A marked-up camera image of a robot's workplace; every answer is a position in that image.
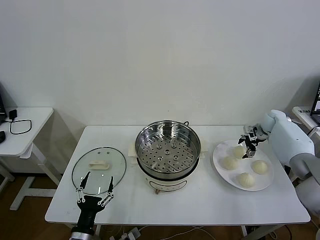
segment steamed bun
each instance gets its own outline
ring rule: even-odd
[[[233,148],[233,154],[237,159],[242,159],[246,154],[246,150],[243,146],[236,146]]]
[[[238,160],[233,156],[226,156],[222,161],[222,165],[227,170],[235,170],[238,167]]]
[[[245,188],[251,188],[255,185],[255,177],[252,176],[250,173],[244,172],[240,175],[236,176],[238,182],[241,186]]]
[[[265,174],[268,171],[268,165],[262,160],[254,161],[251,167],[252,170],[257,174]]]

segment white tabletop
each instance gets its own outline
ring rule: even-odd
[[[97,147],[113,147],[128,155],[142,126],[87,126],[78,142],[46,212],[45,220],[76,223],[80,210],[71,174],[77,160]],[[222,141],[238,139],[242,126],[194,126],[209,151],[201,159],[188,184],[171,193],[154,191],[144,181],[138,165],[126,157],[127,169],[114,189],[114,199],[96,215],[96,224],[113,225],[264,225],[310,221],[295,189],[267,143],[263,150],[274,167],[274,181],[261,191],[244,191],[225,182],[211,166],[214,148]]]
[[[8,116],[9,111],[13,109],[16,109],[17,111],[17,117],[14,120],[29,119],[32,121],[32,128],[29,132],[24,134],[13,135],[10,133],[10,123],[1,123],[0,131],[5,132],[5,140],[4,142],[0,143],[0,156],[18,157],[23,154],[33,142],[42,127],[45,125],[51,114],[54,112],[52,107],[14,107],[5,109]],[[13,124],[17,132],[28,130],[28,126],[25,126],[23,123]]]

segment glass lid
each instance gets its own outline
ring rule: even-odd
[[[90,172],[83,193],[98,195],[105,193],[113,177],[113,186],[123,178],[126,171],[124,155],[112,147],[99,147],[87,152],[75,164],[72,170],[72,182],[76,188]]]

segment white plate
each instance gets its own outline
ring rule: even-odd
[[[274,169],[272,163],[267,155],[265,155],[260,149],[257,148],[254,157],[238,159],[238,168],[235,170],[227,170],[222,165],[222,160],[226,156],[233,156],[233,148],[236,146],[243,146],[238,144],[237,140],[228,140],[220,143],[213,151],[213,165],[215,166],[217,172],[220,176],[226,180],[232,186],[235,186],[238,189],[246,191],[259,191],[267,188],[271,185],[274,180]],[[265,161],[268,165],[268,172],[266,174],[260,175],[253,171],[251,164],[256,160]],[[242,173],[250,173],[255,178],[255,184],[253,187],[243,187],[237,180],[237,175]]]

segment desk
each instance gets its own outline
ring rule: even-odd
[[[51,223],[74,224],[80,210],[72,183],[72,170],[78,159],[97,147],[113,147],[128,156],[128,148],[135,141],[142,126],[87,126],[74,150],[55,195],[46,212]],[[193,173],[186,187],[171,193],[156,195],[144,181],[144,175],[126,157],[127,169],[114,189],[114,199],[96,215],[95,223],[102,225],[162,225],[162,226],[239,226],[306,223],[307,210],[300,203],[295,188],[273,155],[267,143],[260,145],[271,159],[273,183],[261,191],[240,190],[225,182],[211,166],[214,148],[222,141],[238,139],[242,126],[193,126],[206,141],[208,152]],[[249,234],[246,239],[257,239]]]
[[[17,118],[15,120],[27,120],[32,121],[32,128],[29,132],[13,135],[10,133],[10,123],[4,122],[0,125],[0,131],[5,132],[5,140],[0,144],[0,156],[6,157],[20,157],[29,158],[31,154],[35,155],[37,165],[58,185],[61,179],[61,175],[53,165],[48,162],[45,156],[33,143],[42,127],[45,125],[49,117],[54,112],[51,107],[15,107],[6,108],[7,112],[12,109],[17,110]],[[23,132],[26,129],[25,126],[19,123],[13,123],[16,125],[15,130],[17,132]],[[0,191],[3,190],[4,186],[8,181],[13,181],[15,178],[9,171],[0,165],[0,174],[5,177],[4,181],[0,185]],[[55,189],[32,189],[29,188],[35,177],[28,177],[23,184],[18,195],[14,199],[10,209],[17,210],[23,201],[25,196],[35,197],[53,197]]]

